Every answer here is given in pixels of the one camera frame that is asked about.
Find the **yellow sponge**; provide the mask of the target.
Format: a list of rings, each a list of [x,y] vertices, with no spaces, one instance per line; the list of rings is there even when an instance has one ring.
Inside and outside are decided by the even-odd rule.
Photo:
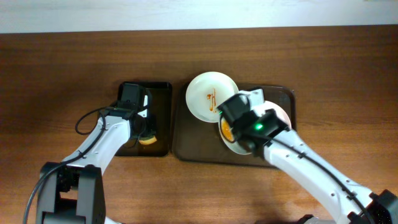
[[[141,145],[150,145],[150,144],[155,143],[156,141],[157,141],[157,138],[155,136],[151,136],[151,137],[148,137],[148,138],[140,138],[139,139],[139,143]]]

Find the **cream plate with ketchup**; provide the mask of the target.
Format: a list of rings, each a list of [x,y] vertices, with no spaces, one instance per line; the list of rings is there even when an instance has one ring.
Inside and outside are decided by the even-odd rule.
[[[188,84],[185,100],[194,117],[206,123],[217,123],[217,107],[238,91],[235,82],[224,73],[205,72]]]

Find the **pink plate with ketchup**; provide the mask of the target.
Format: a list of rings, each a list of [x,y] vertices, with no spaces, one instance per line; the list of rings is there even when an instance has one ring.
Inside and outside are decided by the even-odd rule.
[[[288,125],[289,129],[292,129],[292,123],[288,114],[279,105],[271,101],[265,101],[264,106],[266,107],[267,110],[269,109],[275,110],[277,117],[281,119],[283,122],[285,122]]]

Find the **white plate with ketchup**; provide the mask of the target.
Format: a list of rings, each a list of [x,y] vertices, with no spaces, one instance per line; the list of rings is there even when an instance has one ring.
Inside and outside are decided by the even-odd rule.
[[[231,132],[231,128],[224,118],[221,118],[220,121],[218,122],[218,128],[219,128],[220,136],[221,136],[223,142],[231,151],[233,151],[236,154],[240,154],[240,155],[251,154],[250,152],[246,151],[243,147],[241,147],[234,140],[233,134]]]

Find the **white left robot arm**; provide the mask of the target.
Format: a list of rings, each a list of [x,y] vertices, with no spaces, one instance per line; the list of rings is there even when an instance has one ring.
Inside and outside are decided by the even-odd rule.
[[[40,170],[31,197],[37,198],[36,223],[112,223],[106,214],[103,174],[130,139],[137,118],[147,121],[147,106],[98,108],[99,119],[87,138],[61,162],[47,162]]]

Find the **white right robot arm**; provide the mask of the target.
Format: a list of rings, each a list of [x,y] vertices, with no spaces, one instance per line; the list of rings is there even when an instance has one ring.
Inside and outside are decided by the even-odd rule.
[[[274,110],[225,117],[240,145],[262,155],[317,199],[332,223],[397,223],[397,196],[375,194],[315,153]]]

